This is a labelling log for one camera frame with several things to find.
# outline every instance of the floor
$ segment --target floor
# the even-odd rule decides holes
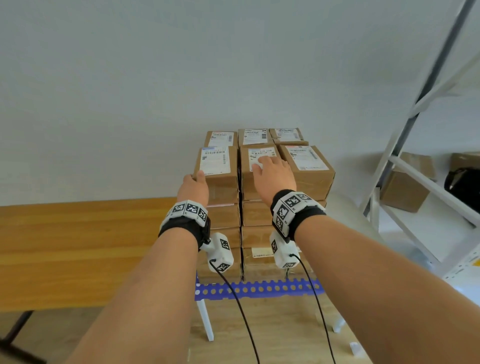
[[[327,324],[332,324],[338,312],[326,295],[320,297]],[[208,342],[198,311],[192,320],[190,363],[255,363],[248,332],[237,304],[233,300],[207,301],[215,341]],[[269,299],[241,299],[261,363],[331,363],[325,331],[316,321],[315,299],[312,296]],[[77,308],[35,312],[23,328],[15,344],[48,360],[61,363],[77,344],[100,308]],[[18,313],[0,314],[0,335],[14,323]],[[349,343],[355,341],[345,326],[340,334],[329,331],[338,364],[367,364],[368,358],[352,355]],[[0,357],[1,364],[15,364]]]

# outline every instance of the forearm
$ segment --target forearm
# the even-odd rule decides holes
[[[185,361],[197,251],[197,241],[187,230],[164,232],[67,363]]]
[[[374,363],[480,361],[480,309],[441,279],[327,216],[295,241]]]

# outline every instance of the black bag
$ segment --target black bag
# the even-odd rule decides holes
[[[480,213],[480,169],[459,168],[448,173],[444,188],[465,205]]]

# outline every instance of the black cable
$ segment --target black cable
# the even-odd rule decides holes
[[[212,259],[212,260],[209,261],[209,263],[213,267],[213,269],[215,269],[215,272],[217,272],[219,274],[219,276],[222,277],[222,279],[225,281],[225,283],[228,285],[228,287],[232,291],[233,295],[235,296],[235,299],[237,300],[237,304],[239,306],[241,315],[243,316],[243,320],[245,321],[245,326],[247,327],[248,334],[250,335],[250,340],[252,341],[253,350],[255,351],[255,356],[257,357],[257,363],[260,364],[260,358],[258,357],[257,348],[255,346],[255,341],[253,341],[253,336],[252,336],[252,333],[250,332],[250,327],[248,326],[247,318],[245,317],[245,314],[243,313],[243,309],[241,307],[239,298],[237,297],[237,294],[233,290],[233,287],[230,285],[230,283],[225,279],[225,277],[222,275],[222,273],[220,273],[220,271],[212,264],[212,262],[215,262],[215,261],[216,261],[216,259]]]
[[[307,274],[307,277],[308,277],[308,280],[310,281],[310,284],[312,285],[313,294],[315,295],[315,299],[317,300],[318,309],[320,310],[320,314],[322,315],[322,321],[324,322],[325,333],[327,334],[328,348],[330,349],[330,354],[332,355],[332,360],[333,360],[334,364],[336,364],[335,357],[333,356],[332,344],[330,343],[330,337],[328,336],[327,324],[325,323],[324,313],[323,313],[322,308],[320,306],[320,301],[318,301],[317,292],[315,292],[315,287],[313,286],[313,282],[310,279],[310,275],[307,272],[307,268],[305,268],[305,265],[303,264],[301,259],[296,254],[290,254],[289,256],[294,256],[299,260],[301,266],[303,267],[303,270]]]

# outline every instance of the hand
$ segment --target hand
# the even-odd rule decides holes
[[[268,207],[277,192],[281,190],[297,190],[297,184],[293,172],[287,162],[280,157],[263,156],[258,158],[264,169],[258,164],[252,165],[253,181],[255,188]]]
[[[197,180],[194,181],[191,174],[183,177],[183,183],[177,193],[177,202],[191,200],[202,204],[203,207],[208,205],[208,186],[205,180],[205,173],[200,170],[197,172]]]

